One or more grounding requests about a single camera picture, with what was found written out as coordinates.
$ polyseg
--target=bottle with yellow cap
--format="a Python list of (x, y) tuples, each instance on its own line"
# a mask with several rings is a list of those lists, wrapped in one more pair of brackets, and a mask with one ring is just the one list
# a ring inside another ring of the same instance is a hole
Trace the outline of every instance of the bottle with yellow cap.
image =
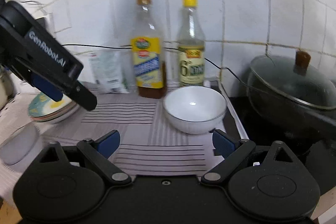
[(134, 73), (139, 95), (160, 99), (166, 93), (162, 34), (151, 17), (152, 0), (136, 0), (138, 11), (131, 33)]
[(197, 0), (183, 0), (183, 22), (178, 35), (180, 85), (203, 85), (204, 33), (198, 22)]

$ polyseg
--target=screw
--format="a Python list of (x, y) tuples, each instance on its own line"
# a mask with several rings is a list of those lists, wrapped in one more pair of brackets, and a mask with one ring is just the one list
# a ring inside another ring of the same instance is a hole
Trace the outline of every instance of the screw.
[(221, 179), (221, 175), (215, 172), (206, 173), (204, 178), (209, 181), (216, 181)]
[(170, 185), (171, 184), (170, 180), (163, 180), (161, 183), (162, 183), (162, 185)]
[(115, 173), (112, 175), (112, 179), (115, 181), (124, 181), (128, 179), (128, 175), (125, 173)]

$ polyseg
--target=red logo on label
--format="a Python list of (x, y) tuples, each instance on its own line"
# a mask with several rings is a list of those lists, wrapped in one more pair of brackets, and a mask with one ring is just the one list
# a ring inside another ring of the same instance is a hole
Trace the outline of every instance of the red logo on label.
[(146, 51), (146, 50), (138, 51), (138, 57), (140, 57), (140, 58), (146, 58), (148, 56), (149, 56), (149, 51)]

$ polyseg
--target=bottle label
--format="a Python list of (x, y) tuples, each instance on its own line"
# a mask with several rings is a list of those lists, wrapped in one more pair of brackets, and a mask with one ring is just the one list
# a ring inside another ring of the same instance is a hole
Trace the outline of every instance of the bottle label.
[(204, 80), (204, 47), (180, 46), (179, 75), (182, 85), (202, 85)]
[(158, 37), (135, 37), (131, 40), (137, 86), (163, 88)]

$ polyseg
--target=brown liquid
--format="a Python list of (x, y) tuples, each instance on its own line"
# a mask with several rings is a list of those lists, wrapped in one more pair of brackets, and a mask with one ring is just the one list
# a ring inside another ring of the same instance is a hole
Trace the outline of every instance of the brown liquid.
[(144, 88), (143, 86), (138, 87), (139, 95), (141, 97), (160, 99), (167, 92), (167, 79), (166, 79), (166, 63), (162, 63), (162, 78), (163, 78), (163, 88), (152, 89)]

